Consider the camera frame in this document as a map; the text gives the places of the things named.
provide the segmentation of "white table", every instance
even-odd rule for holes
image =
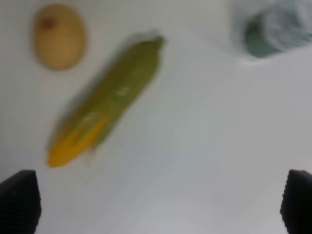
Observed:
[[[311,48],[244,62],[221,0],[60,0],[85,18],[90,47],[78,67],[51,72],[29,40],[51,2],[0,1],[0,180],[37,171],[38,234],[286,233],[288,170],[312,172]],[[94,156],[47,168],[70,103],[151,29],[168,39],[153,84]]]

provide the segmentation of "brown potato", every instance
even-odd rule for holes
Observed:
[[[87,36],[78,13],[63,4],[42,9],[34,22],[34,47],[38,60],[53,70],[66,70],[81,61]]]

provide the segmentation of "white surface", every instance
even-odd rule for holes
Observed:
[[[86,59],[55,73],[31,53],[47,0],[0,1],[0,180],[35,169],[38,234],[285,234],[288,170],[312,171],[312,49],[246,65],[220,0],[64,0],[84,16]],[[135,32],[168,39],[163,65],[92,160],[46,167],[71,101]]]

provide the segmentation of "potato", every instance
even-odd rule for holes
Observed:
[[[63,4],[42,9],[34,22],[34,49],[38,60],[53,70],[66,70],[81,61],[87,36],[78,13]]]

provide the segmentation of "green object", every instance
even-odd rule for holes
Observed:
[[[252,17],[248,21],[244,32],[245,47],[251,55],[257,58],[265,58],[282,52],[282,50],[275,48],[266,39],[263,18],[264,13]]]

